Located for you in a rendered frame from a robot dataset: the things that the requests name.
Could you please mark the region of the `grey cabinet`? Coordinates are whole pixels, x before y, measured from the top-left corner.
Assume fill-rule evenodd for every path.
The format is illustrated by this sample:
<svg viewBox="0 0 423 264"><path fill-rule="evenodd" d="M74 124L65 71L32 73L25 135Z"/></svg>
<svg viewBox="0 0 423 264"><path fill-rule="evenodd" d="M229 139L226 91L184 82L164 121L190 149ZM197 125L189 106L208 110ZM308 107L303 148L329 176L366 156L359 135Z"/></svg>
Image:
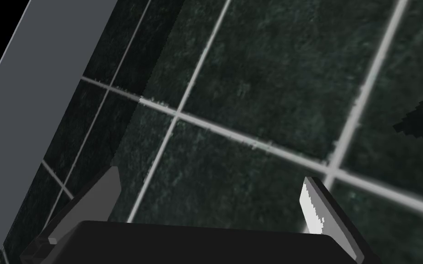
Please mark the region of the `grey cabinet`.
<svg viewBox="0 0 423 264"><path fill-rule="evenodd" d="M29 0L0 59L0 249L118 0Z"/></svg>

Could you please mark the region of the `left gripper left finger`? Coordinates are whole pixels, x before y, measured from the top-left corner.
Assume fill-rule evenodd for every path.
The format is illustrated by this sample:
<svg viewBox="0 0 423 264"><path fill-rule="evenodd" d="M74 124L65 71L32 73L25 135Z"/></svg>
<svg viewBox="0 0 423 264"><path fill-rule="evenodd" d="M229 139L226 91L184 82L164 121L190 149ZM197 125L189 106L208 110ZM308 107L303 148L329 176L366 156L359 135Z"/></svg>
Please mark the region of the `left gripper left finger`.
<svg viewBox="0 0 423 264"><path fill-rule="evenodd" d="M78 223L107 221L120 195L116 166L104 168L49 222L47 242L56 245Z"/></svg>

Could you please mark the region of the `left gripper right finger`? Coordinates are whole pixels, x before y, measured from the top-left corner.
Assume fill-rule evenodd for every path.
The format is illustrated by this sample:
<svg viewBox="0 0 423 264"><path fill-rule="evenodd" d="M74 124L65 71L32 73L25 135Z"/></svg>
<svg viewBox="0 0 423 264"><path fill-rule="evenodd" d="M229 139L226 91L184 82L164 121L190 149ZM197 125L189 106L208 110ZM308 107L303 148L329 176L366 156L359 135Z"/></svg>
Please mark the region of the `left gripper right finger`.
<svg viewBox="0 0 423 264"><path fill-rule="evenodd" d="M299 197L306 222L306 233L327 235L355 261L363 261L362 249L324 195L325 186L320 187L318 180L314 177L305 177Z"/></svg>

